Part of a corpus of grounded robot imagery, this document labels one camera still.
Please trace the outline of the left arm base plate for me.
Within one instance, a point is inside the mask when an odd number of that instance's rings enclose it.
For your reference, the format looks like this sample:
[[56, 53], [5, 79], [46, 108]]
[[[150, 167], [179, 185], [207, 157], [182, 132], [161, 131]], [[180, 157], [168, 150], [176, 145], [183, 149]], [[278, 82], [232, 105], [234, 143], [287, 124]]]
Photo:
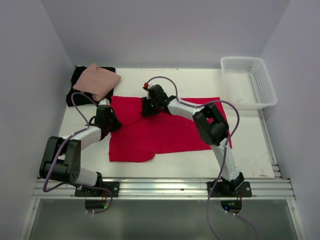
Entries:
[[115, 198], [118, 197], [120, 190], [120, 183], [118, 181], [103, 181], [99, 183], [97, 186], [90, 186], [81, 188], [77, 187], [74, 195], [76, 197], [86, 197], [86, 198], [106, 198], [113, 196]]

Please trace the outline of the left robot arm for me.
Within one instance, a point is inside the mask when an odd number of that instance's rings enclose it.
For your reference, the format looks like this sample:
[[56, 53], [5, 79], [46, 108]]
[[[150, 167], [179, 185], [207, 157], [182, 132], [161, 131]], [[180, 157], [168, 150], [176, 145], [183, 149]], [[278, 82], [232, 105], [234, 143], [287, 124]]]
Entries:
[[47, 140], [39, 168], [39, 177], [45, 180], [45, 193], [63, 184], [86, 188], [95, 197], [103, 193], [102, 174], [81, 167], [81, 152], [119, 130], [122, 123], [109, 105], [98, 105], [93, 120], [69, 136], [52, 136]]

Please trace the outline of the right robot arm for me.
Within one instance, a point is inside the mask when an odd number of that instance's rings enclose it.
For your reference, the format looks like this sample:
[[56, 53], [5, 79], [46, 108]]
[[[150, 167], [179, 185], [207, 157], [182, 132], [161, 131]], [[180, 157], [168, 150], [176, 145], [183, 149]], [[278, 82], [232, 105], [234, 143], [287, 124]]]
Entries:
[[235, 196], [241, 190], [244, 176], [230, 150], [234, 132], [229, 132], [229, 124], [215, 104], [216, 101], [205, 104], [187, 102], [174, 95], [167, 96], [158, 84], [152, 86], [145, 83], [143, 89], [147, 96], [141, 99], [142, 116], [166, 113], [194, 122], [200, 138], [211, 147], [220, 166], [219, 178], [223, 182], [223, 192], [227, 196]]

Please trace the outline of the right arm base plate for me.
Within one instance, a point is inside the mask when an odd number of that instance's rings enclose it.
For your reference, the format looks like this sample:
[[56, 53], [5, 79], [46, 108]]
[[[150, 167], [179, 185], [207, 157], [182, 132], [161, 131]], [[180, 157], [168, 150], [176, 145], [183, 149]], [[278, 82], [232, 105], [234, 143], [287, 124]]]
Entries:
[[253, 196], [251, 185], [248, 181], [243, 181], [238, 187], [230, 182], [219, 180], [210, 195], [211, 198], [251, 198]]

